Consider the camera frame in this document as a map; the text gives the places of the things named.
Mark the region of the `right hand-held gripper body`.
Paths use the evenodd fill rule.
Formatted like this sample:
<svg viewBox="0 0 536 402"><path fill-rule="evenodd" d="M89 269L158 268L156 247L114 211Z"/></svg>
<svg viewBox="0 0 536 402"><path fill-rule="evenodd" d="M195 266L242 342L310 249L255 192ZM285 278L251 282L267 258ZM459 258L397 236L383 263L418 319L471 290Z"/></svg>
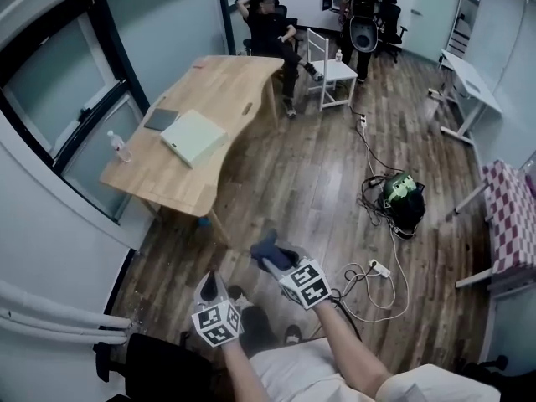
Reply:
<svg viewBox="0 0 536 402"><path fill-rule="evenodd" d="M314 259L302 257L296 265L289 260L278 260L274 264L274 277L283 295L305 310L331 296L322 267Z"/></svg>

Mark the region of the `green black helmet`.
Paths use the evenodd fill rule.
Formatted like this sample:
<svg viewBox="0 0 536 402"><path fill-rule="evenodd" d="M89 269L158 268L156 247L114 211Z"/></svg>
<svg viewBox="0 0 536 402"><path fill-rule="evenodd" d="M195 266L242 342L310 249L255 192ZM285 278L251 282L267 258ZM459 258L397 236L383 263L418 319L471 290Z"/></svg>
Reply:
<svg viewBox="0 0 536 402"><path fill-rule="evenodd" d="M388 178L381 189L379 204L394 234L403 240L415 236L425 215L425 186L407 172Z"/></svg>

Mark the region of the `person's right forearm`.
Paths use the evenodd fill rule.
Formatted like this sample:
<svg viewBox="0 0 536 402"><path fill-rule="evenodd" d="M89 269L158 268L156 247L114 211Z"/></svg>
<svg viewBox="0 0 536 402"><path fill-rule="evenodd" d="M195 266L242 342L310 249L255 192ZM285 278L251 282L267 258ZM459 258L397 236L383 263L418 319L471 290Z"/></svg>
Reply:
<svg viewBox="0 0 536 402"><path fill-rule="evenodd" d="M380 387L392 374L358 339L330 301L316 304L313 310L347 385L374 399Z"/></svg>

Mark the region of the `white desk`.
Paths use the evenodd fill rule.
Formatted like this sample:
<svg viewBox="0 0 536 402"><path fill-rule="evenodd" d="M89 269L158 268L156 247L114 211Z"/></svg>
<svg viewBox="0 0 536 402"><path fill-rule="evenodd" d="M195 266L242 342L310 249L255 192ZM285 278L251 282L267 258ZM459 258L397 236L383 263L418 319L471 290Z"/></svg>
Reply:
<svg viewBox="0 0 536 402"><path fill-rule="evenodd" d="M448 62L448 65L451 67L452 72L461 83L468 97L473 99L476 104L469 115L465 117L464 122L457 131L442 126L441 133L474 147L474 141L466 135L472 123L487 109L493 109L499 115L503 113L503 110L493 96L493 93L487 87L487 84L471 64L443 49L439 62L440 68L445 61Z"/></svg>

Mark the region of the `black office chair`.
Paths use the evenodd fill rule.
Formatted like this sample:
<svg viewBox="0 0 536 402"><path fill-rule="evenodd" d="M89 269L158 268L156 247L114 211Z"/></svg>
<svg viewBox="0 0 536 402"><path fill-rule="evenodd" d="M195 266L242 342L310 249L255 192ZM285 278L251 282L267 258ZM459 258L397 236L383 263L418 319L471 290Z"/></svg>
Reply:
<svg viewBox="0 0 536 402"><path fill-rule="evenodd" d="M398 0L381 0L378 18L379 42L375 56L378 57L385 52L396 64L401 52L403 36L407 31L406 27L399 26L400 14L401 7L398 5Z"/></svg>
<svg viewBox="0 0 536 402"><path fill-rule="evenodd" d="M296 24L279 0L238 0L236 6L250 29L251 55L275 56L281 50L296 52Z"/></svg>
<svg viewBox="0 0 536 402"><path fill-rule="evenodd" d="M110 344L97 343L97 376L105 383L111 372L125 379L125 393L106 402L212 402L212 364L187 349L187 339L185 332L179 344L133 333L122 362L112 359Z"/></svg>

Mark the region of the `white insulated pipe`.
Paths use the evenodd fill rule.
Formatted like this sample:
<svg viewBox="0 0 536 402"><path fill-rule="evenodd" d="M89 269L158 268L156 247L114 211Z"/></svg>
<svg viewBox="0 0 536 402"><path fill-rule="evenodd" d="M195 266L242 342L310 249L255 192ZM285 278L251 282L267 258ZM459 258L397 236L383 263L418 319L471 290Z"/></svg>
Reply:
<svg viewBox="0 0 536 402"><path fill-rule="evenodd" d="M68 306L34 295L2 280L0 280L0 299L32 312L87 325L117 329L127 329L132 325L129 318L110 316Z"/></svg>
<svg viewBox="0 0 536 402"><path fill-rule="evenodd" d="M127 335L123 331L60 325L34 317L27 317L3 308L0 308L0 329L25 337L46 339L59 343L122 345L127 342Z"/></svg>

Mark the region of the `black glass partition frame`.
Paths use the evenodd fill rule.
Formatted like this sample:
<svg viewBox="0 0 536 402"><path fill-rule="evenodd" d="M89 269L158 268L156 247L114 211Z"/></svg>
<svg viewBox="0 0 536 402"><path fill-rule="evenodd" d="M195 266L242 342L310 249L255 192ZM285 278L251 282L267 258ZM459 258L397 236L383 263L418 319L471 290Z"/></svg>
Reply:
<svg viewBox="0 0 536 402"><path fill-rule="evenodd" d="M222 20L224 25L224 34L229 55L236 55L235 38L230 18L229 0L219 0Z"/></svg>

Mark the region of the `black window frame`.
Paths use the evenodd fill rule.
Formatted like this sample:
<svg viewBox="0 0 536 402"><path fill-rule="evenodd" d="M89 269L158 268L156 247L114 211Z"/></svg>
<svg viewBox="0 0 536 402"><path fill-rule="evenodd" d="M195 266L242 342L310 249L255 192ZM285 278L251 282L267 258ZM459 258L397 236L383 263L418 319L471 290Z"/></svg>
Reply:
<svg viewBox="0 0 536 402"><path fill-rule="evenodd" d="M64 0L0 48L0 112L24 143L84 201L118 223L130 195L105 186L116 153L149 102L107 0ZM78 122L80 110L90 116Z"/></svg>

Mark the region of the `clear plastic water bottle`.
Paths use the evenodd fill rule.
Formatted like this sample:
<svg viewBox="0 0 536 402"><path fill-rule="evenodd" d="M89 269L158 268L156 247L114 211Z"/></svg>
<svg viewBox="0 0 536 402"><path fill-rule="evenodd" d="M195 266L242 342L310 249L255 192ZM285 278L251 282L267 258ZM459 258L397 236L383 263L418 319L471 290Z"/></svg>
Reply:
<svg viewBox="0 0 536 402"><path fill-rule="evenodd" d="M123 141L121 136L114 133L112 130L107 132L107 136L110 138L111 146L114 149L116 155L123 162L130 162L132 154L127 144Z"/></svg>

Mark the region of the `person's white shirt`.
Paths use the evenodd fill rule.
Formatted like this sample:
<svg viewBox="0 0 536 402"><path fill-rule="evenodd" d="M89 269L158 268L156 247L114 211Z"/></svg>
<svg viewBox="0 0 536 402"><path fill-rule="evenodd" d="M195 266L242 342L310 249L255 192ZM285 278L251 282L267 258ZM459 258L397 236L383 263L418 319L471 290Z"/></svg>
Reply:
<svg viewBox="0 0 536 402"><path fill-rule="evenodd" d="M349 387L326 338L257 353L250 362L274 402L500 402L498 390L425 364L386 380L374 397Z"/></svg>

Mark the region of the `white wooden chair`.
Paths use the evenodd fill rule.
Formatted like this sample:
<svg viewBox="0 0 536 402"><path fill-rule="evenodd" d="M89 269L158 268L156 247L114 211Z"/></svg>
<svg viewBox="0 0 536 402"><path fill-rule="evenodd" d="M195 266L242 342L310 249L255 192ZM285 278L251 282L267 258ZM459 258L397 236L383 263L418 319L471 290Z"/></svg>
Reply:
<svg viewBox="0 0 536 402"><path fill-rule="evenodd" d="M328 38L307 28L307 63L323 76L320 85L308 87L307 93L320 91L319 111L334 106L351 106L358 78L358 74L347 64L329 57L329 45ZM348 97L343 100L335 99L330 90L335 90L338 83L346 81L350 82Z"/></svg>

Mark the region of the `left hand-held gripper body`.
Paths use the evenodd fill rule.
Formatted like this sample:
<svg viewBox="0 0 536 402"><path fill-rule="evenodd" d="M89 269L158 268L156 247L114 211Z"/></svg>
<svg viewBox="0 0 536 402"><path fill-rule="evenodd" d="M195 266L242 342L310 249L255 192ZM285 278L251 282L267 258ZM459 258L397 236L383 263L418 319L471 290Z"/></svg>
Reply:
<svg viewBox="0 0 536 402"><path fill-rule="evenodd" d="M241 315L230 298L218 302L194 299L192 320L197 334L211 348L234 341L244 331Z"/></svg>

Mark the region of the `person's left forearm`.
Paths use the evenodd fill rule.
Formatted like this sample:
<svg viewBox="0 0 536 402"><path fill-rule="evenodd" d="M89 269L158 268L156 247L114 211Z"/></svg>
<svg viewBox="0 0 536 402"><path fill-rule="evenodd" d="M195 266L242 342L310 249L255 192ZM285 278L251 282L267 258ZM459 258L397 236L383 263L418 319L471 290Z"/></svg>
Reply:
<svg viewBox="0 0 536 402"><path fill-rule="evenodd" d="M264 385L238 339L221 346L234 389L235 402L270 402Z"/></svg>

